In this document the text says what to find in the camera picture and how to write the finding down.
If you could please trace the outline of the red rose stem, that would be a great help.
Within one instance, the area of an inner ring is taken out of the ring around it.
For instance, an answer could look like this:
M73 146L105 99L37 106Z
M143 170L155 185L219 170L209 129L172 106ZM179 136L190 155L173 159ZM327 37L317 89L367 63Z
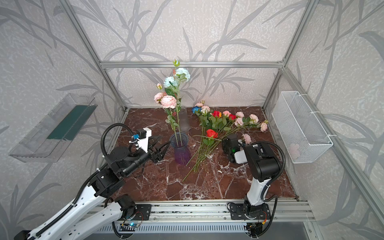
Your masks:
M204 160L211 154L211 151L215 148L214 145L219 142L217 140L218 133L216 131L212 129L208 129L206 130L205 133L206 133L205 135L200 135L201 142L200 142L199 149L197 151L197 159L196 159L195 165L187 173L183 181L185 181L191 173L196 173L199 171Z

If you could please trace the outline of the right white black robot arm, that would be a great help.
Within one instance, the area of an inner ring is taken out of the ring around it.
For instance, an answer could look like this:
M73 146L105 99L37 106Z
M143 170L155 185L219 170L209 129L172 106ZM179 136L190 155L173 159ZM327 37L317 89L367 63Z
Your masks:
M228 203L232 220L268 220L271 212L268 202L276 196L266 198L268 189L283 173L286 158L283 150L268 141L244 144L236 134L222 140L222 149L234 164L247 164L252 174L252 184L243 204Z

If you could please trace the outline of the clear frosted glass vase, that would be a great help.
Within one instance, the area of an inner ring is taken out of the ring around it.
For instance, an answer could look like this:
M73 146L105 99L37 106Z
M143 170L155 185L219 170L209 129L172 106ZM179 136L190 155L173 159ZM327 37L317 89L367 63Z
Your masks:
M179 112L177 113L178 117L178 123L180 127L180 131L182 133L187 133L190 130L190 122L189 122L189 116L187 113L186 107L181 107Z

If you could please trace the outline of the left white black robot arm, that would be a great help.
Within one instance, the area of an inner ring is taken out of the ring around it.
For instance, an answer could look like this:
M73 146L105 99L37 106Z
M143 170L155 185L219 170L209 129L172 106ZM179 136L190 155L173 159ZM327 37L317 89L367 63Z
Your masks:
M116 127L122 127L131 134L128 147L116 147L110 153L105 148L107 134ZM122 123L106 128L100 145L105 164L91 174L81 185L80 190L63 209L31 231L21 231L16 240L83 240L108 223L121 218L133 218L137 207L132 198L124 194L90 217L86 214L97 205L111 198L124 184L125 178L134 173L146 162L161 161L170 146L170 142L156 148L159 137L154 137L149 128L133 132Z

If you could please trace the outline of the purple glass vase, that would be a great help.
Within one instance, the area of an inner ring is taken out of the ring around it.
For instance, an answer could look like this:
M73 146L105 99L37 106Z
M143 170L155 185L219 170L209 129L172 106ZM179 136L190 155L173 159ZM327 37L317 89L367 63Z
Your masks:
M174 149L174 160L177 164L186 166L191 160L189 150L189 136L185 133L177 132L170 137L171 146Z

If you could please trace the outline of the light blue flower stem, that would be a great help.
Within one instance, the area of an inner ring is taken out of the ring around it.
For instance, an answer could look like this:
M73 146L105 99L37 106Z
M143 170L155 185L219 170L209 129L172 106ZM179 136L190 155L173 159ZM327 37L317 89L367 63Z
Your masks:
M191 79L191 75L186 68L181 68L179 60L173 61L173 70L169 77L165 78L164 85L167 87L171 83L175 87L179 87L178 97L180 98L180 106L182 106L182 94L181 88L184 83L187 83Z

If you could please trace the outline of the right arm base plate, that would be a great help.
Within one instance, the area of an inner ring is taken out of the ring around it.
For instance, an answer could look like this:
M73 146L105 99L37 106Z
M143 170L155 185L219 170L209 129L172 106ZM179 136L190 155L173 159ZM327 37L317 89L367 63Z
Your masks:
M232 220L256 220L263 222L271 218L271 211L266 203L252 206L248 202L243 204L230 202L227 204L227 209Z

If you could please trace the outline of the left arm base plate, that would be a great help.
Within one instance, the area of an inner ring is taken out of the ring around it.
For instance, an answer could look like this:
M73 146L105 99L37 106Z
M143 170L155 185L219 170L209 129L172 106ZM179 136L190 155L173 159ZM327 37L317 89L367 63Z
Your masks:
M148 221L152 210L151 204L136 204L135 207L123 211L119 221Z

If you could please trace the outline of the small pink flower stem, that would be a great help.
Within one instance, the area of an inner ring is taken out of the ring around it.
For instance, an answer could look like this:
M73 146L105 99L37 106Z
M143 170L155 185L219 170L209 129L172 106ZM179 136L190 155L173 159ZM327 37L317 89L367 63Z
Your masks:
M252 139L251 139L251 136L248 135L248 134L242 134L242 137L243 137L243 140L244 140L244 143L246 145L249 145L252 143Z

